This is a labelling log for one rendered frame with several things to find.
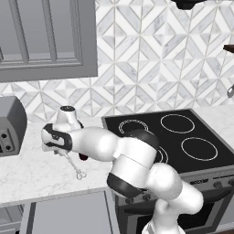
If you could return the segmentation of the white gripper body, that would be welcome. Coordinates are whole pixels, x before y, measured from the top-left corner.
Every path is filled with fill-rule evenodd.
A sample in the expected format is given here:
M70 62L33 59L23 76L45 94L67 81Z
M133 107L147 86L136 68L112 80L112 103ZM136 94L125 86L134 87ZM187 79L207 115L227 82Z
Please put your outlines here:
M64 136L64 133L54 130L48 131L46 129L43 129L41 133L43 144L53 150L59 150L64 148Z

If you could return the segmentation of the grey toaster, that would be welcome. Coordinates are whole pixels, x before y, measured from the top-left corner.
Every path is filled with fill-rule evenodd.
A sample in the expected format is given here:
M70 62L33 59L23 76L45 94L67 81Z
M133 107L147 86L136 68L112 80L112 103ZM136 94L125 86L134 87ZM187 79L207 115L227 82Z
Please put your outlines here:
M0 97L0 157L18 155L27 129L27 114L16 96Z

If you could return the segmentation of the grey base cupboard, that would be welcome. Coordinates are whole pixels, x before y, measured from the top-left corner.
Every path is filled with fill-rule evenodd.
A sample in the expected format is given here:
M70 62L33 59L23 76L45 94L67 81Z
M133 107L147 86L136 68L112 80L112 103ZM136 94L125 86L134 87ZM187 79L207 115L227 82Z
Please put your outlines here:
M22 205L0 207L0 234L19 234L23 213Z

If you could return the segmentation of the black glass hob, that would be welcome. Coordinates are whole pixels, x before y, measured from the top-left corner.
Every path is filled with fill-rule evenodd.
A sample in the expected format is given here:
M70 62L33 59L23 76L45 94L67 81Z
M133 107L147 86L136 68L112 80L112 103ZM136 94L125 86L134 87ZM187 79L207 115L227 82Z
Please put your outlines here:
M122 136L143 129L159 139L155 161L178 173L234 175L234 150L191 109L107 116L103 126Z

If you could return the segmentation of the grey oven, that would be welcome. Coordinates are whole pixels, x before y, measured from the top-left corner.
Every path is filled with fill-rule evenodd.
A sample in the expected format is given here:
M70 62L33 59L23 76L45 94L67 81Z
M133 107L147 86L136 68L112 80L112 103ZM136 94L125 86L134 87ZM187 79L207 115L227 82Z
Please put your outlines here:
M183 180L187 181L187 183L194 186L195 188L200 190L202 193L203 191L214 189L213 184L217 181L221 182L223 187L231 186L229 185L229 180L233 178L234 178L234 169L230 170L229 172L221 170L215 173L208 173L208 174L203 174L203 175L195 176L195 177L183 177ZM231 186L231 187L232 187L231 192L233 196L234 186ZM142 194L144 193L150 193L151 195L153 195L151 192L147 190L144 190Z

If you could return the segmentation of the dark oven door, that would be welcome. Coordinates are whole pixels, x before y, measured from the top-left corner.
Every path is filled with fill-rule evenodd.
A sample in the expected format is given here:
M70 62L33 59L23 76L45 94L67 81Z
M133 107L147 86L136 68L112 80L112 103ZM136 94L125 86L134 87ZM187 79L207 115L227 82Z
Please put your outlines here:
M143 195L134 198L134 202L141 202ZM132 215L123 212L126 197L115 197L115 211L121 234L142 234L143 228L151 220L152 215ZM178 218L178 225L186 234L208 234L214 232L218 223L222 219L229 202L232 192L217 202L203 205L201 210L195 215L183 214Z

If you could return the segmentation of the black range hood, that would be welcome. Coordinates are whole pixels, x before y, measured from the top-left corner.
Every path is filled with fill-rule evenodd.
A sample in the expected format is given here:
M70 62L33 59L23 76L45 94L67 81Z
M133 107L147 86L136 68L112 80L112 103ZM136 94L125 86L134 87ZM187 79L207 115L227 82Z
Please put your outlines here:
M196 4L207 0L172 0L180 10L191 10Z

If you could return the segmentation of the grey wall cupboard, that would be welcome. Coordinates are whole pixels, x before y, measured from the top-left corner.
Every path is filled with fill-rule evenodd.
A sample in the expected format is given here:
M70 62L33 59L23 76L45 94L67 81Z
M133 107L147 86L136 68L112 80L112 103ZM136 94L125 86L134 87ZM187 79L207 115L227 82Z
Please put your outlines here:
M95 0L0 0L0 82L97 75Z

